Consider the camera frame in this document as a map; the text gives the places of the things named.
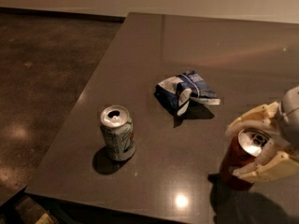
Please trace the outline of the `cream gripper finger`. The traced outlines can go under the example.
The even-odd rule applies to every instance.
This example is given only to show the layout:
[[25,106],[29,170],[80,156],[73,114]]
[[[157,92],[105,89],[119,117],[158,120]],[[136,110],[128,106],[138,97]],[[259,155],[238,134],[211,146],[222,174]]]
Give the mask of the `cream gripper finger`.
[[278,180],[298,172],[298,149],[292,145],[280,147],[270,139],[254,162],[234,169],[232,175],[250,183],[257,183]]
[[278,128],[277,112],[278,102],[256,106],[229,124],[225,135],[230,137],[248,128],[261,130],[265,133],[273,133]]

